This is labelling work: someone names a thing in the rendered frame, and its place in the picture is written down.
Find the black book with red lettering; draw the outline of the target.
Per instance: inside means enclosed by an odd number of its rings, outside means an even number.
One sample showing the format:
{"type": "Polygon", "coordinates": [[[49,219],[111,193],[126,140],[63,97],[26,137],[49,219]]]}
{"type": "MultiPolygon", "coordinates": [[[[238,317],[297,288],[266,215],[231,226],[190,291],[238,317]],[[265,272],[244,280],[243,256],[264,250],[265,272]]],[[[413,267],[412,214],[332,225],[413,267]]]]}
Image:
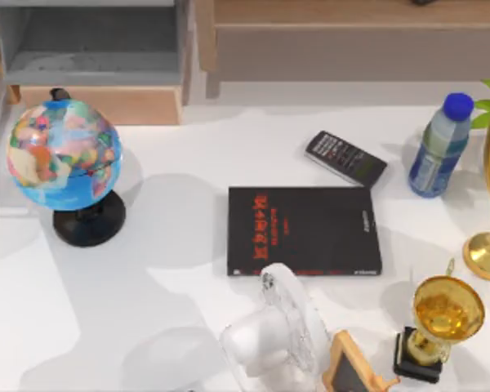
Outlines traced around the black book with red lettering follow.
{"type": "Polygon", "coordinates": [[[227,274],[282,263],[305,276],[382,272],[372,196],[362,187],[231,187],[227,274]]]}

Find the black calculator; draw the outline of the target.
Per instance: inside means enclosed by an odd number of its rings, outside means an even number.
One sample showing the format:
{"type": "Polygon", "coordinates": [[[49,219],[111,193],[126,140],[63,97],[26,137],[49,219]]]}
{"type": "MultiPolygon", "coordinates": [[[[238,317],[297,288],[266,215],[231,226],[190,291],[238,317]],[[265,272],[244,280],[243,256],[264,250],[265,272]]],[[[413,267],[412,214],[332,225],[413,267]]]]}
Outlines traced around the black calculator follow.
{"type": "Polygon", "coordinates": [[[305,147],[305,155],[354,185],[371,188],[388,164],[327,131],[320,131],[305,147]]]}

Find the white desk fan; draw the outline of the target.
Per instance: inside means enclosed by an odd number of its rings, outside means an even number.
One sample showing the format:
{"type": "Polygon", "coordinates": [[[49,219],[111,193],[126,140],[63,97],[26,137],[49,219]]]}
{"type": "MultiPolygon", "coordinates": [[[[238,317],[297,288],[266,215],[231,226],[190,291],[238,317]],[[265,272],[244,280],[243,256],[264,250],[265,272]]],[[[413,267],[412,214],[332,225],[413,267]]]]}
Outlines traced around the white desk fan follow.
{"type": "Polygon", "coordinates": [[[318,392],[331,337],[284,264],[261,271],[262,306],[227,326],[220,345],[241,392],[318,392]]]}

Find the pale wooden drawer front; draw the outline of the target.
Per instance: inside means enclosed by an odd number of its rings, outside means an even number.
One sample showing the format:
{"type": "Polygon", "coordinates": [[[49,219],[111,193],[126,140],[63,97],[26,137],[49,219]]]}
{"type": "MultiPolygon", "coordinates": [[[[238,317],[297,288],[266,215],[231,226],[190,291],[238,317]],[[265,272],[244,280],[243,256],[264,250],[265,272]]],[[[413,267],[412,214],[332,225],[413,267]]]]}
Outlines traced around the pale wooden drawer front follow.
{"type": "Polygon", "coordinates": [[[63,86],[73,99],[123,126],[178,125],[187,102],[182,86],[63,86]]]}

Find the wooden open shelf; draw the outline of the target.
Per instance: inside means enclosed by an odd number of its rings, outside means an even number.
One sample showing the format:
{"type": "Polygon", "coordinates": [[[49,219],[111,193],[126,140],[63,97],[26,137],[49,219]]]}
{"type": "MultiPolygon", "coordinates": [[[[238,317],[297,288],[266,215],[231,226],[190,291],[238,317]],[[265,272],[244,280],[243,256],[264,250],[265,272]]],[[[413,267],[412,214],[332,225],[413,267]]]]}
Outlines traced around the wooden open shelf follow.
{"type": "Polygon", "coordinates": [[[194,0],[209,83],[490,77],[490,0],[194,0]]]}

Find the colourful globe on black stand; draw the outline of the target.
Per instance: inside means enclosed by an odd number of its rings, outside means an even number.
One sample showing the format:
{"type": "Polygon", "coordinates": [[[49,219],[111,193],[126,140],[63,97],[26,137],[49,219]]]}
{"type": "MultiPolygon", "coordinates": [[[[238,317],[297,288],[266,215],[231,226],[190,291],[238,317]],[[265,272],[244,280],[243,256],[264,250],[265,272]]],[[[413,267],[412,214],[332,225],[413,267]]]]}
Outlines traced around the colourful globe on black stand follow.
{"type": "Polygon", "coordinates": [[[63,88],[27,109],[7,142],[7,168],[23,195],[52,212],[52,227],[75,247],[109,241],[126,207],[114,186],[123,147],[115,126],[63,88]]]}

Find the clear bottle with blue cap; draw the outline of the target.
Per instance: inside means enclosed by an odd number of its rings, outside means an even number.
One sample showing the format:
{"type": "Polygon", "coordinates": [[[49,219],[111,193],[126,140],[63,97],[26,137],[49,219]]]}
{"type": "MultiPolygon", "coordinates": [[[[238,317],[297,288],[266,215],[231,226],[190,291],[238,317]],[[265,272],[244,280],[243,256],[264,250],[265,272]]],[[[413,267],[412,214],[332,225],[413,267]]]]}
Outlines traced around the clear bottle with blue cap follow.
{"type": "Polygon", "coordinates": [[[408,174],[408,184],[414,193],[435,198],[447,189],[468,144],[473,109],[474,101],[463,92],[446,96],[422,134],[408,174]]]}

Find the wooden framed blackboard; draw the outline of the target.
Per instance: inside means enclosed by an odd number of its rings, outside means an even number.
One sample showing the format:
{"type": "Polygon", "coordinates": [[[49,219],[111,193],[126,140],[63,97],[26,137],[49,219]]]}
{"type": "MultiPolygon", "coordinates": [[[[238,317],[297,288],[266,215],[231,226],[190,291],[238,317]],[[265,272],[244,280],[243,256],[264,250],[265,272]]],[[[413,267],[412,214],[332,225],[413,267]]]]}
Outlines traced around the wooden framed blackboard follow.
{"type": "Polygon", "coordinates": [[[334,335],[322,380],[327,392],[389,392],[401,381],[399,376],[386,381],[376,374],[347,330],[334,335]]]}

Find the grey pierced drawer inside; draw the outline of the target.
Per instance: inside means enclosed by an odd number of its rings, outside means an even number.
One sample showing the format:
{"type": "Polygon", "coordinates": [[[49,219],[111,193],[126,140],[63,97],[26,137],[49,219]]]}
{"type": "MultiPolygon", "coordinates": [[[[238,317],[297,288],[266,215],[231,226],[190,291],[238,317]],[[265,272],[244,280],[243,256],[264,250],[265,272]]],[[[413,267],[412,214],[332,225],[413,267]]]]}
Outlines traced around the grey pierced drawer inside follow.
{"type": "Polygon", "coordinates": [[[32,86],[174,86],[189,0],[0,0],[5,81],[32,86]]]}

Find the gold cup trophy black base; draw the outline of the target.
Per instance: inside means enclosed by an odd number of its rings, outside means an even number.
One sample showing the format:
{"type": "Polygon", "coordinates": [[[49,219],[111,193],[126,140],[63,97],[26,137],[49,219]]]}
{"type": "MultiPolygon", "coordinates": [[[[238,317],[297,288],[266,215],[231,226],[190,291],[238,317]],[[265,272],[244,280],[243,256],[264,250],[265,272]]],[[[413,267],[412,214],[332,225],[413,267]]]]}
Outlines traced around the gold cup trophy black base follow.
{"type": "Polygon", "coordinates": [[[425,279],[412,298],[414,324],[397,334],[393,370],[398,376],[435,384],[454,345],[483,326],[485,308],[479,294],[455,277],[455,260],[444,274],[425,279]]]}

